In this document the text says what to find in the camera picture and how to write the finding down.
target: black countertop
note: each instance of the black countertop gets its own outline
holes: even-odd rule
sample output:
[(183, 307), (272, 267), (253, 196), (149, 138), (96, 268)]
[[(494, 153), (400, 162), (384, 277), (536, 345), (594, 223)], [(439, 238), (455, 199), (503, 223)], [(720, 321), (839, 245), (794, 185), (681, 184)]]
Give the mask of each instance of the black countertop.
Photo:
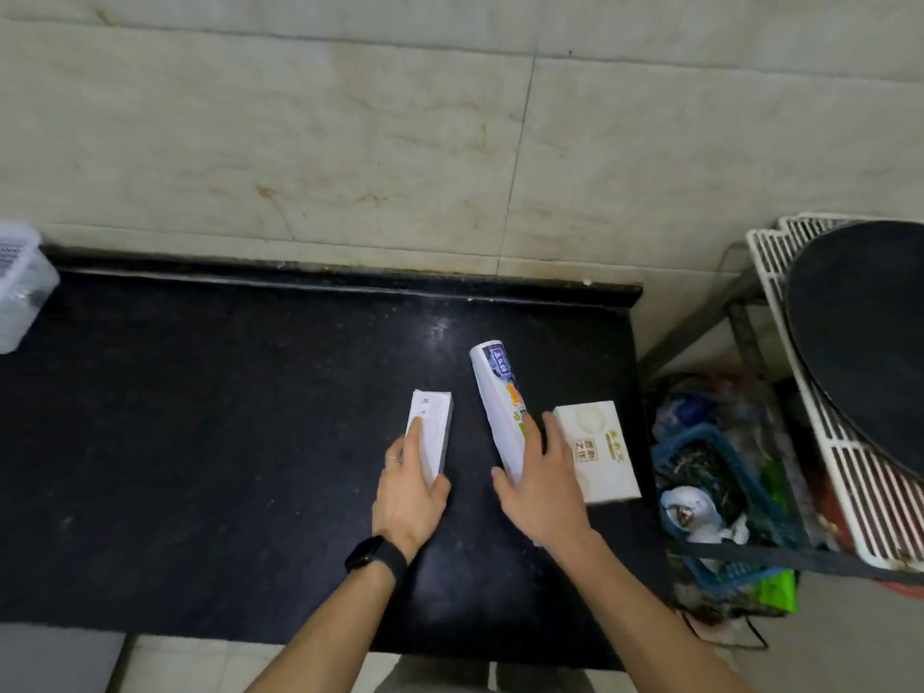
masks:
[(454, 396), (453, 491), (374, 647), (618, 668), (571, 585), (501, 512), (468, 349), (503, 340), (534, 412), (616, 402), (644, 500), (595, 507), (591, 522), (669, 598), (618, 308), (638, 291), (265, 275), (246, 279), (285, 288), (63, 273), (0, 357), (0, 619), (288, 641), (369, 535), (384, 451), (420, 388)]

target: forearm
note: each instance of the forearm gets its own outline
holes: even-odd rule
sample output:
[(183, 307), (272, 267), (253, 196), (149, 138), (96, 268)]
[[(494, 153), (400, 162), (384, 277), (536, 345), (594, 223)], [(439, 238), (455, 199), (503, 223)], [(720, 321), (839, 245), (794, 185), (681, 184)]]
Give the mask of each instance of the forearm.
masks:
[(248, 693), (349, 693), (394, 590), (382, 562), (352, 572)]
[(641, 584), (592, 530), (552, 556), (640, 693), (747, 693), (749, 688)]

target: clear plastic box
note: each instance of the clear plastic box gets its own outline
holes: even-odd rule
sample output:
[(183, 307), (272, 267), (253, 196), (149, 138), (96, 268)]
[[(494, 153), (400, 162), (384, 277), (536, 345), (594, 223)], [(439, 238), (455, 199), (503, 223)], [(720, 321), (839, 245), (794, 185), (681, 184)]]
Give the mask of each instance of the clear plastic box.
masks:
[(61, 278), (28, 223), (0, 221), (0, 355), (13, 352)]

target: person's left hand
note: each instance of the person's left hand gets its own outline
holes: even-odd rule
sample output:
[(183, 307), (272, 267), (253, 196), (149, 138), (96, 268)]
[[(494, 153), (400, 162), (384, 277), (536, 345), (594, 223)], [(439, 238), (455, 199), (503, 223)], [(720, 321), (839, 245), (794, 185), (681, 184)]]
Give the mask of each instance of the person's left hand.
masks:
[(385, 469), (372, 504), (372, 534), (382, 535), (398, 547), (408, 564), (433, 535), (451, 488), (443, 474), (436, 477), (432, 489), (427, 488), (421, 466), (421, 436), (422, 421), (418, 417), (411, 422), (407, 435), (392, 442), (385, 452)]

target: black wristwatch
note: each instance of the black wristwatch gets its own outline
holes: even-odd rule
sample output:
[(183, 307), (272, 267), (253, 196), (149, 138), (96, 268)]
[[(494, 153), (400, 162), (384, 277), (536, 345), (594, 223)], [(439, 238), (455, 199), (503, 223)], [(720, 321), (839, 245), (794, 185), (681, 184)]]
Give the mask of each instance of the black wristwatch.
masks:
[(395, 575), (395, 581), (399, 586), (401, 585), (401, 580), (408, 570), (408, 560), (404, 558), (398, 547), (392, 545), (381, 535), (360, 542), (346, 558), (344, 566), (347, 571), (353, 571), (353, 569), (359, 569), (375, 561), (385, 562), (385, 565)]

